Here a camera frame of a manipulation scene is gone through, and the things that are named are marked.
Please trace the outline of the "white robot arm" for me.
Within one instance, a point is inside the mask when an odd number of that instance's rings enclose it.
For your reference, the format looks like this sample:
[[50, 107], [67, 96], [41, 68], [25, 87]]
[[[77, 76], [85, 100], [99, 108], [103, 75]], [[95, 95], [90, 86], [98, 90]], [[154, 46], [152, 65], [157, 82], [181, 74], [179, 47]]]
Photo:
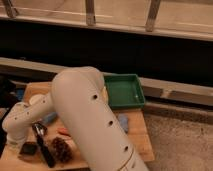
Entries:
[[149, 171], [105, 102], [103, 88], [103, 74], [94, 67], [61, 71], [53, 78], [50, 92], [35, 104], [12, 107], [2, 123], [7, 141], [22, 145], [30, 124], [55, 112], [91, 171]]

